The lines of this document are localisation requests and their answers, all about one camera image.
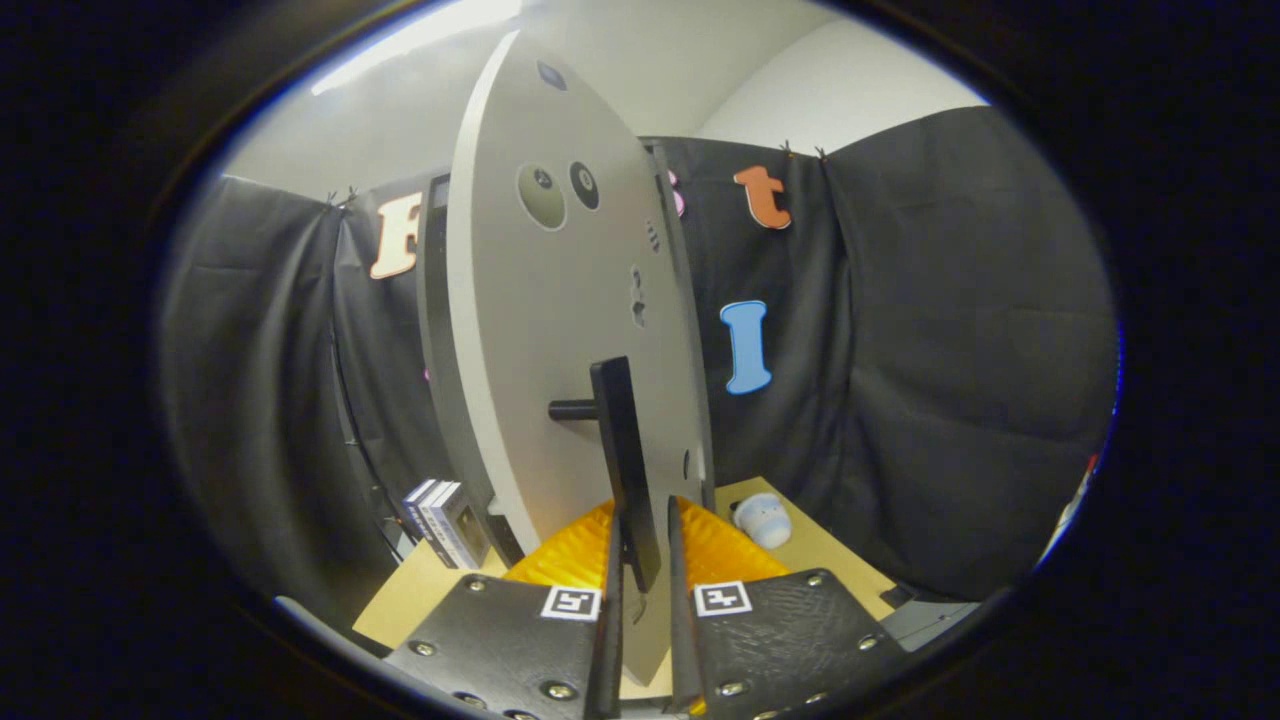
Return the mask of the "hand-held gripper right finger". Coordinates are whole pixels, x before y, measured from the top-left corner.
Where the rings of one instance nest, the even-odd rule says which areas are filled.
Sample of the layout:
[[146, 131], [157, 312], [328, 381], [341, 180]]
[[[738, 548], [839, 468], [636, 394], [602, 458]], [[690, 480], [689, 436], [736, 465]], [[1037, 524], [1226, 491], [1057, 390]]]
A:
[[909, 652], [831, 570], [786, 571], [678, 496], [667, 527], [672, 714], [815, 719], [908, 666]]

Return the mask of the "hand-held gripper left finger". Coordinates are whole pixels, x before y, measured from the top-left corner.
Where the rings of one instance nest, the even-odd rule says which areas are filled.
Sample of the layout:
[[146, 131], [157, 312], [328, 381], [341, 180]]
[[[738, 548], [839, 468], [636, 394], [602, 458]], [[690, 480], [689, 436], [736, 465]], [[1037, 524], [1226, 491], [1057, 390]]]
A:
[[389, 665], [507, 719], [618, 717], [623, 542], [614, 519], [604, 502], [508, 575], [462, 577]]

